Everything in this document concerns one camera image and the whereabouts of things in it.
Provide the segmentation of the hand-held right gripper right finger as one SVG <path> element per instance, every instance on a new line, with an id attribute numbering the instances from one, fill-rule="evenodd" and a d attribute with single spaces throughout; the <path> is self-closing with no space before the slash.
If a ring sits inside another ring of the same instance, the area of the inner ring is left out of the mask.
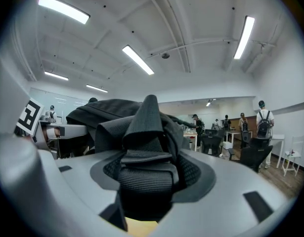
<path id="1" fill-rule="evenodd" d="M 292 201 L 248 167 L 202 153 L 184 156 L 208 164 L 216 184 L 197 202 L 175 203 L 154 230 L 154 237 L 265 237 L 285 218 Z M 257 192 L 273 211 L 258 220 L 244 195 Z"/>

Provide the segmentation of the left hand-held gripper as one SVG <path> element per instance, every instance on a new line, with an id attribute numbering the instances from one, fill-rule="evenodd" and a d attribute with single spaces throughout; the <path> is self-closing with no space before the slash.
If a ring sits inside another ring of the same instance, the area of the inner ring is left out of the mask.
<path id="1" fill-rule="evenodd" d="M 43 111 L 44 105 L 30 98 L 16 126 L 28 134 L 34 135 Z M 47 141 L 75 139 L 88 134 L 86 126 L 75 124 L 46 123 L 42 126 L 42 131 L 46 132 Z"/>

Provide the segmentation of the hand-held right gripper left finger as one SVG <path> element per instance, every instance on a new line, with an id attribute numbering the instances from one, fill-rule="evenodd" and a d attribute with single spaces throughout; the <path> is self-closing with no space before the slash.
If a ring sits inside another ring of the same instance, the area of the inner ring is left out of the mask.
<path id="1" fill-rule="evenodd" d="M 126 231 L 120 184 L 115 180 L 123 155 L 119 151 L 107 151 L 55 162 L 69 187 L 92 212 Z"/>

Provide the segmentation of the black Puma bag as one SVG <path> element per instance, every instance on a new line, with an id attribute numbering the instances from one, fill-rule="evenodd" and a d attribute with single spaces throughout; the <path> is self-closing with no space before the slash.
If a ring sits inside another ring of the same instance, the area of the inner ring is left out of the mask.
<path id="1" fill-rule="evenodd" d="M 154 95 L 143 102 L 88 103 L 66 121 L 87 128 L 88 134 L 70 139 L 69 146 L 90 146 L 77 162 L 95 160 L 88 170 L 92 180 L 116 191 L 117 206 L 127 217 L 159 221 L 175 204 L 199 201 L 215 183 L 207 164 L 183 152 L 188 142 L 181 121 L 161 113 Z"/>

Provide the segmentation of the glass partition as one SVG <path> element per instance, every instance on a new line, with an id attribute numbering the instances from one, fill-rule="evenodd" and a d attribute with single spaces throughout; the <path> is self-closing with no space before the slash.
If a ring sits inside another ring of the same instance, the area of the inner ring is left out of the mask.
<path id="1" fill-rule="evenodd" d="M 88 100 L 82 100 L 34 88 L 30 89 L 29 95 L 44 106 L 42 111 L 43 115 L 50 110 L 50 106 L 54 106 L 54 111 L 57 115 L 57 124 L 66 124 L 66 117 L 73 110 L 88 103 Z"/>

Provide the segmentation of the black office chair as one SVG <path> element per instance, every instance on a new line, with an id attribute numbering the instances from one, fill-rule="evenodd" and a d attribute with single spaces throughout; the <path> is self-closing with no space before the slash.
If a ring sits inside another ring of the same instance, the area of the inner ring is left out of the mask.
<path id="1" fill-rule="evenodd" d="M 272 137 L 252 138 L 248 147 L 241 150 L 240 159 L 234 161 L 258 173 L 260 165 L 272 151 L 273 146 L 269 144 L 271 139 Z"/>
<path id="2" fill-rule="evenodd" d="M 208 154 L 209 149 L 211 149 L 211 156 L 219 157 L 223 138 L 223 130 L 205 129 L 205 132 L 201 135 L 202 153 Z"/>

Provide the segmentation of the ceiling light bar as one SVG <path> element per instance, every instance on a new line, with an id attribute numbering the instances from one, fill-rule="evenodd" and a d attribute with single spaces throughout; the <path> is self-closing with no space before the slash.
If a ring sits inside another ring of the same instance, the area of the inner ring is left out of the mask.
<path id="1" fill-rule="evenodd" d="M 93 89 L 93 90 L 100 91 L 100 92 L 108 93 L 108 91 L 105 90 L 105 89 L 98 88 L 98 87 L 95 87 L 95 86 L 92 86 L 92 85 L 89 85 L 89 84 L 87 84 L 86 87 L 87 87 L 87 88 L 90 88 L 90 89 Z"/>
<path id="2" fill-rule="evenodd" d="M 69 80 L 67 77 L 60 76 L 58 74 L 54 74 L 54 73 L 47 72 L 47 71 L 45 71 L 44 74 L 47 75 L 47 76 L 50 76 L 50 77 L 53 77 L 53 78 L 57 78 L 57 79 L 61 79 L 61 80 L 65 80 L 65 81 Z"/>
<path id="3" fill-rule="evenodd" d="M 141 67 L 149 76 L 154 74 L 154 71 L 143 61 L 143 59 L 129 46 L 122 49 L 130 59 L 132 59 L 139 67 Z"/>
<path id="4" fill-rule="evenodd" d="M 243 26 L 243 30 L 240 36 L 240 40 L 238 42 L 238 46 L 237 49 L 235 51 L 235 54 L 233 56 L 233 58 L 235 60 L 239 60 L 241 59 L 244 50 L 248 44 L 248 41 L 250 39 L 253 27 L 254 27 L 254 23 L 255 23 L 255 18 L 250 17 L 250 16 L 246 16 L 245 17 L 245 22 L 244 22 L 244 26 Z"/>
<path id="5" fill-rule="evenodd" d="M 88 14 L 58 0 L 38 0 L 38 5 L 68 16 L 82 24 L 86 24 L 90 18 Z"/>

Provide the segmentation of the small white-leg table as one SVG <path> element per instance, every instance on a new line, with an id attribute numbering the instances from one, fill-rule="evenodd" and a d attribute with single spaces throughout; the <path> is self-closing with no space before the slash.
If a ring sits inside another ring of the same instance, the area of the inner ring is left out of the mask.
<path id="1" fill-rule="evenodd" d="M 240 134 L 240 131 L 235 131 L 235 130 L 231 130 L 231 131 L 226 131 L 226 139 L 228 139 L 229 135 L 231 136 L 231 140 L 230 143 L 234 143 L 234 136 Z M 253 137 L 253 132 L 252 131 L 248 131 L 248 133 L 250 134 L 249 137 L 252 138 Z"/>

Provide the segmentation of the wood-top white-leg table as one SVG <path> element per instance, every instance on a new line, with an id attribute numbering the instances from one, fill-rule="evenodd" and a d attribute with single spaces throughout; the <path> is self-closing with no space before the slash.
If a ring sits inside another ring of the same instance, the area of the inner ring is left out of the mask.
<path id="1" fill-rule="evenodd" d="M 187 140 L 189 149 L 197 151 L 198 134 L 194 130 L 184 131 L 184 138 Z"/>

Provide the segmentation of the white wooden chair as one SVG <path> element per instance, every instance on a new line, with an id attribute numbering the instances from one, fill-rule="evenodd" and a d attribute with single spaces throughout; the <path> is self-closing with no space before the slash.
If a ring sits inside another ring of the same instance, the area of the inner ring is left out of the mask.
<path id="1" fill-rule="evenodd" d="M 289 171 L 294 172 L 295 176 L 297 176 L 297 173 L 300 168 L 300 164 L 297 163 L 296 161 L 302 158 L 303 148 L 304 148 L 304 135 L 294 136 L 292 138 L 289 151 L 284 152 L 284 160 L 282 163 L 284 177 L 287 175 Z"/>

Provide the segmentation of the yellow table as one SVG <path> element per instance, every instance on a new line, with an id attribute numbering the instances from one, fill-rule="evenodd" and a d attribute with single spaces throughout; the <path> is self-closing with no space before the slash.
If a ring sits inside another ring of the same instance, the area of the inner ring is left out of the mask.
<path id="1" fill-rule="evenodd" d="M 129 232 L 139 229 L 145 231 L 152 231 L 158 226 L 158 223 L 156 221 L 139 221 L 128 217 L 126 217 L 125 220 Z"/>

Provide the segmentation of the white desk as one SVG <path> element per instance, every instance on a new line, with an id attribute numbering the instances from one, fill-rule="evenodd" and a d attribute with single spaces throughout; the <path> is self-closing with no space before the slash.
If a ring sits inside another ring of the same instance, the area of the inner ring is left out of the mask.
<path id="1" fill-rule="evenodd" d="M 284 156 L 285 135 L 274 134 L 270 141 L 270 144 L 273 146 L 271 154 L 277 158 L 276 168 L 279 168 L 279 165 Z"/>

